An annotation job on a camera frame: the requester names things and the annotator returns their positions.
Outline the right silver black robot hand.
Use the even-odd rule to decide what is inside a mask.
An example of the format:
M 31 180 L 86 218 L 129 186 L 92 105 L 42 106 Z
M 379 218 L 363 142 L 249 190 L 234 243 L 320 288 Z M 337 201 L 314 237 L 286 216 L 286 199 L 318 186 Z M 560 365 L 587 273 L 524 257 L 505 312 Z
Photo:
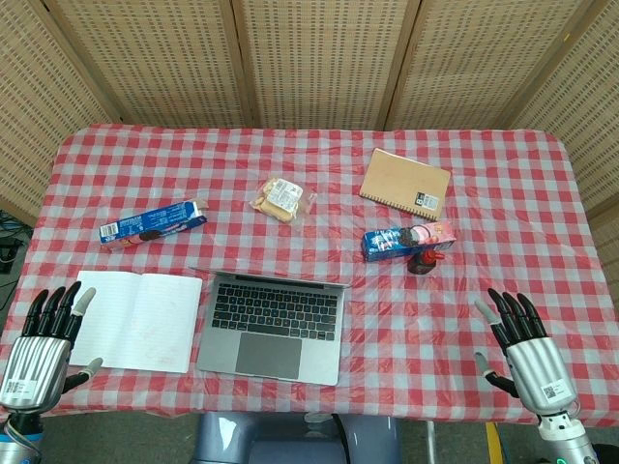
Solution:
M 495 308 L 480 300 L 475 307 L 489 324 L 511 376 L 498 374 L 486 356 L 477 352 L 475 362 L 483 377 L 539 417 L 567 413 L 577 401 L 576 388 L 538 310 L 521 293 L 500 293 L 492 288 L 487 293 Z

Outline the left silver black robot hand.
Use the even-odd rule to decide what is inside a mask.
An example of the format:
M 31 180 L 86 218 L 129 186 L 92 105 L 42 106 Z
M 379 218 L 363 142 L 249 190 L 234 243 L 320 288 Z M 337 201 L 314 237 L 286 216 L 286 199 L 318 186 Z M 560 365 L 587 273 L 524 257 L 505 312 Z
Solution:
M 21 335 L 15 340 L 1 383 L 1 406 L 11 414 L 40 415 L 60 397 L 86 383 L 102 368 L 94 358 L 75 374 L 69 361 L 96 289 L 79 294 L 79 281 L 55 291 L 41 291 L 28 309 Z

